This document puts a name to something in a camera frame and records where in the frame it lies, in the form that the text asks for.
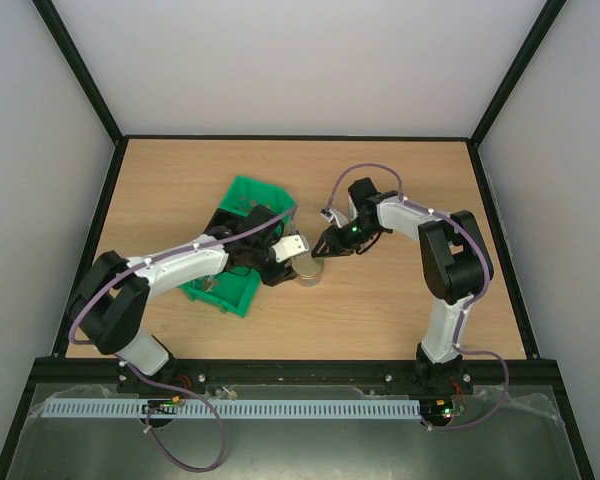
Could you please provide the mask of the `gold jar lid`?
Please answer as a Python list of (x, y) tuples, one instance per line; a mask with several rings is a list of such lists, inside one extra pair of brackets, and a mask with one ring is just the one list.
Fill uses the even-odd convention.
[(324, 272), (325, 260), (323, 258), (313, 258), (310, 253), (299, 255), (292, 259), (292, 267), (300, 271), (319, 271)]

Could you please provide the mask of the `clear glass jar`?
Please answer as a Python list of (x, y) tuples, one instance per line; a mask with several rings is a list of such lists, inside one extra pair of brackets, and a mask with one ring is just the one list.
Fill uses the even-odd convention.
[(295, 281), (302, 287), (316, 286), (322, 279), (323, 271), (300, 271), (296, 270)]

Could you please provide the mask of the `green black bin set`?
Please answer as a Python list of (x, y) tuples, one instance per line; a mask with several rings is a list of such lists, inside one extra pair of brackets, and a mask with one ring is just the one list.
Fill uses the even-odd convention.
[[(279, 186), (237, 176), (211, 217), (205, 232), (230, 237), (255, 228), (296, 206), (290, 194)], [(259, 273), (246, 265), (246, 255), (272, 247), (289, 232), (291, 214), (254, 235), (228, 245), (231, 258), (225, 270), (180, 286), (191, 301), (202, 301), (224, 313), (245, 317), (260, 286)]]

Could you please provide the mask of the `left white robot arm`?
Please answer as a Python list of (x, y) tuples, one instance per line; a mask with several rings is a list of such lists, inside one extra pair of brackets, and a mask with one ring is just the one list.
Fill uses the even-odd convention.
[(309, 249), (297, 231), (284, 232), (295, 213), (295, 208), (289, 208), (276, 214), (258, 205), (236, 222), (217, 225), (158, 253), (135, 257), (115, 251), (101, 254), (68, 302), (69, 342), (91, 345), (144, 376), (155, 376), (173, 355), (142, 328), (147, 304), (186, 283), (235, 269), (256, 271), (272, 286), (292, 279), (291, 259)]

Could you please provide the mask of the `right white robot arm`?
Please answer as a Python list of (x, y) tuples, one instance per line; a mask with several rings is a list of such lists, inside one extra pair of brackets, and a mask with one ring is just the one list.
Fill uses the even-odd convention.
[(423, 276), (434, 301), (429, 326), (416, 350), (418, 384), (435, 392), (460, 373), (460, 340), (473, 304), (485, 295), (493, 264), (474, 214), (444, 213), (379, 192), (370, 178), (348, 189), (349, 214), (321, 210), (329, 227), (312, 250), (314, 258), (361, 255), (383, 234), (400, 233), (419, 245)]

